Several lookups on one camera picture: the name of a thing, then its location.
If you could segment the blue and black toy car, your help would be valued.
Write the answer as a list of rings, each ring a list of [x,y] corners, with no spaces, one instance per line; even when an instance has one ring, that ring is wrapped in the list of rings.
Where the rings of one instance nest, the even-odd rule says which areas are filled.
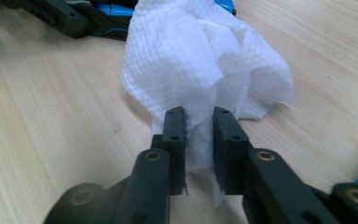
[[[134,7],[123,6],[117,0],[113,0],[112,3],[95,3],[93,6],[102,13],[102,17],[95,20],[99,23],[99,27],[91,34],[98,37],[126,40]]]

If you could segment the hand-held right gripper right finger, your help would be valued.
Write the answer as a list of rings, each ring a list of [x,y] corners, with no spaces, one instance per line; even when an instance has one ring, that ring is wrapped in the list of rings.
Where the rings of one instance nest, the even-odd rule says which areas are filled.
[[[217,183],[226,195],[242,195],[245,189],[245,159],[252,149],[248,135],[232,113],[213,110],[213,168]]]

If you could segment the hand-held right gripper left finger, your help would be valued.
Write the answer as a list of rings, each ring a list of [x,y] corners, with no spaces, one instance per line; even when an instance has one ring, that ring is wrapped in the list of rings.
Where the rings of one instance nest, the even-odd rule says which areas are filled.
[[[186,113],[175,107],[165,113],[163,130],[154,134],[151,147],[170,156],[170,194],[181,195],[186,188]]]

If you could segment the white wet wipe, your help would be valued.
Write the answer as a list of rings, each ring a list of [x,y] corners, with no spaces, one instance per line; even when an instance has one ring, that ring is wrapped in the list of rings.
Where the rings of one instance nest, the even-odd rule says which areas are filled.
[[[186,170],[214,177],[215,107],[237,119],[262,119],[294,100],[286,60],[251,25],[214,0],[139,0],[121,80],[161,133],[166,112],[186,112]]]

